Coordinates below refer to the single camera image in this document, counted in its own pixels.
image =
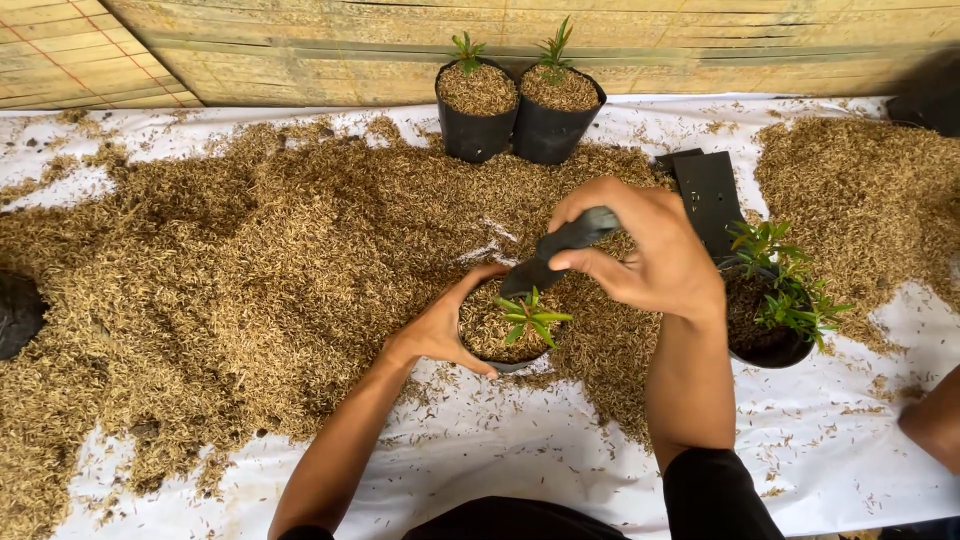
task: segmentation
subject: black sleeve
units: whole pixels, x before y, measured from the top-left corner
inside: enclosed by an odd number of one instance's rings
[[[333,535],[315,525],[298,525],[280,534],[277,540],[333,540]]]
[[[691,448],[675,457],[663,498],[673,540],[783,538],[733,451]]]

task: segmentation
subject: black plastic scoop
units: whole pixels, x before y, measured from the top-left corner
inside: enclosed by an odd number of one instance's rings
[[[537,254],[514,266],[500,284],[500,297],[513,298],[533,292],[542,292],[558,282],[568,270],[550,270],[549,260],[563,250],[578,250],[591,246],[607,234],[620,228],[620,221],[607,207],[584,210],[580,217],[568,221],[553,233],[537,241]]]

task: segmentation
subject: red line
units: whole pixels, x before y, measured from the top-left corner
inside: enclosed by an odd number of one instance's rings
[[[34,45],[34,44],[33,44],[32,42],[30,42],[28,39],[25,39],[23,36],[21,36],[21,35],[20,35],[16,30],[14,30],[12,27],[8,26],[7,23],[5,23],[4,21],[0,20],[0,24],[2,24],[3,27],[6,28],[7,30],[11,31],[11,32],[13,33],[13,35],[14,35],[14,36],[17,36],[21,41],[23,41],[24,43],[26,43],[26,44],[30,45],[31,47],[33,47],[35,51],[37,51],[38,53],[40,53],[41,55],[43,55],[43,58],[45,58],[45,59],[47,59],[48,61],[50,61],[51,64],[53,64],[53,65],[55,65],[56,67],[60,68],[60,70],[61,70],[63,73],[66,73],[67,76],[69,76],[71,79],[73,79],[74,81],[76,81],[78,85],[80,85],[80,86],[82,86],[82,87],[84,88],[84,90],[86,90],[86,91],[90,92],[91,94],[93,94],[93,97],[95,97],[95,98],[99,99],[100,101],[104,102],[105,105],[108,105],[108,106],[110,106],[110,107],[113,108],[113,109],[116,109],[116,107],[114,107],[113,104],[107,103],[107,100],[106,100],[106,99],[104,99],[103,97],[101,97],[100,95],[98,95],[97,92],[95,92],[95,91],[91,90],[89,87],[87,87],[87,85],[85,85],[85,84],[83,83],[83,81],[81,81],[80,79],[77,79],[76,77],[74,77],[72,73],[70,73],[69,71],[67,71],[62,65],[56,63],[56,62],[54,61],[54,59],[52,59],[52,58],[50,58],[49,56],[47,56],[46,53],[44,53],[43,51],[41,51],[36,45]]]
[[[114,47],[117,48],[118,51],[120,51],[121,53],[123,53],[123,55],[124,55],[126,58],[129,58],[129,59],[133,62],[133,65],[139,67],[141,71],[143,71],[144,73],[146,73],[148,77],[150,77],[151,79],[154,80],[154,82],[156,83],[157,86],[163,88],[163,91],[167,92],[167,94],[169,94],[171,97],[173,97],[174,100],[176,100],[177,103],[178,103],[181,107],[184,107],[183,102],[180,100],[179,97],[177,97],[177,95],[176,95],[175,93],[171,92],[166,86],[162,85],[162,84],[160,83],[160,81],[158,81],[158,80],[156,79],[156,77],[154,77],[153,75],[151,75],[150,72],[147,71],[147,69],[146,69],[145,67],[143,67],[142,65],[140,65],[140,63],[139,63],[138,61],[136,61],[136,59],[135,59],[134,57],[128,55],[128,54],[127,54],[127,51],[123,50],[123,49],[120,47],[120,45],[117,45],[116,41],[114,41],[110,36],[107,35],[106,32],[104,32],[99,26],[97,26],[96,23],[94,23],[93,20],[90,19],[90,17],[86,16],[86,15],[84,14],[84,12],[80,11],[80,8],[78,8],[78,7],[73,3],[72,0],[66,0],[66,3],[67,3],[67,4],[70,4],[71,6],[73,6],[73,9],[74,9],[74,10],[77,10],[77,13],[79,13],[81,17],[83,17],[83,18],[86,19],[86,22],[90,23],[90,24],[93,26],[93,28],[96,28],[98,32],[100,32],[101,34],[103,34],[104,37],[106,37],[107,40],[108,40],[110,43],[112,43]]]

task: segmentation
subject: black shirt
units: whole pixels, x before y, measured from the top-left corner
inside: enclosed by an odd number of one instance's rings
[[[682,538],[776,538],[783,535],[754,490],[743,462],[729,450],[691,448],[663,475],[670,535]],[[292,528],[280,540],[332,540],[316,526]],[[623,533],[559,504],[510,497],[463,503],[423,525],[405,540],[577,538],[614,540]]]

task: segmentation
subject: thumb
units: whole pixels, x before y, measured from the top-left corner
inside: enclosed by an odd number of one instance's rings
[[[617,302],[624,302],[640,286],[637,274],[596,248],[565,250],[550,259],[551,270],[578,270],[594,278]]]
[[[453,363],[464,366],[477,375],[482,375],[489,380],[497,377],[496,368],[472,355],[467,349],[460,347],[460,353],[456,358],[451,358]]]

